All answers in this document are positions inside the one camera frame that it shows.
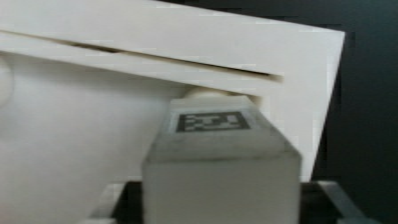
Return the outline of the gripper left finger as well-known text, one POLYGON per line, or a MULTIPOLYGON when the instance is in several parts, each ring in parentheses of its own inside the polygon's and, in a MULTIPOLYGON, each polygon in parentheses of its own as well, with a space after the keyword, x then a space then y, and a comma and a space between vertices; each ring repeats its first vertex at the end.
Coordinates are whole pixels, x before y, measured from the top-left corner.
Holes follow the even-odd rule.
POLYGON ((136 181, 104 187, 88 217, 76 224, 143 224, 142 184, 136 181))

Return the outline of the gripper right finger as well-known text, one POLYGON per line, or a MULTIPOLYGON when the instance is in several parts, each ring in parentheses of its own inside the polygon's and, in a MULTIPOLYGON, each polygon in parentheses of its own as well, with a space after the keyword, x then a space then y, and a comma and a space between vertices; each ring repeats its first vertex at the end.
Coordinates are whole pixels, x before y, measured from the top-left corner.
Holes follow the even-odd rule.
POLYGON ((305 182, 300 187, 298 224, 380 224, 364 215, 333 181, 305 182))

